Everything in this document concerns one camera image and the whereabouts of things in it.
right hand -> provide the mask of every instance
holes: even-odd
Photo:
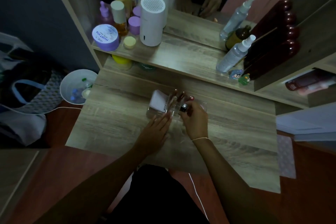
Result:
[[[186,104],[192,110],[191,116],[188,116],[186,112],[179,112],[179,114],[190,139],[208,137],[208,114],[195,101],[187,101]]]
[[[193,14],[193,3],[191,0],[177,0],[177,10]]]

white cable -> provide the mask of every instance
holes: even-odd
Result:
[[[205,212],[205,210],[204,210],[204,207],[203,207],[202,201],[201,201],[200,197],[199,197],[199,196],[198,196],[198,194],[197,194],[196,187],[195,187],[195,184],[194,184],[194,181],[193,181],[193,179],[191,178],[191,175],[190,175],[190,173],[189,173],[189,176],[190,176],[191,182],[192,182],[192,184],[193,184],[193,186],[194,186],[194,189],[195,189],[195,192],[196,192],[196,196],[198,197],[198,199],[199,199],[199,202],[201,203],[201,206],[202,206],[202,208],[203,208],[203,211],[204,211],[205,217],[207,218],[207,220],[209,220],[209,219],[208,219],[208,216],[207,216],[207,213],[206,213],[206,212]]]
[[[10,108],[10,107],[7,107],[7,106],[5,106],[5,105],[1,105],[1,106],[3,106],[3,107],[5,107],[5,108],[7,108],[7,109],[9,109],[9,110],[11,110],[11,111],[13,111],[13,112],[17,112],[17,113],[21,113],[21,114],[27,114],[27,115],[38,115],[38,114],[46,114],[46,113],[49,113],[49,112],[52,112],[52,111],[55,111],[56,109],[58,109],[58,108],[70,108],[70,109],[80,109],[80,110],[82,110],[82,108],[78,108],[78,107],[67,107],[67,106],[60,106],[60,107],[57,107],[57,108],[55,108],[55,109],[52,109],[51,111],[49,111],[49,112],[43,112],[43,113],[24,113],[24,112],[19,112],[19,111],[16,111],[16,110],[14,110],[14,109],[12,109],[12,108]]]

small figurine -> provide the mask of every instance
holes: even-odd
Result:
[[[234,69],[230,73],[230,79],[237,80],[244,73],[242,69]]]
[[[249,81],[250,81],[250,74],[244,74],[242,77],[238,79],[238,82],[244,86],[249,84]]]

gray wall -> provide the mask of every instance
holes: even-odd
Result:
[[[17,36],[70,71],[99,71],[61,0],[0,0],[0,4],[0,32]]]

yellow lid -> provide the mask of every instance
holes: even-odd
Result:
[[[137,41],[136,41],[136,39],[134,37],[127,36],[124,39],[124,47],[128,48],[128,49],[132,49],[132,48],[134,48],[136,42]]]
[[[119,57],[119,56],[116,56],[116,55],[113,55],[113,54],[112,54],[112,57],[117,64],[128,64],[128,63],[132,62],[132,60],[130,60],[130,59]]]

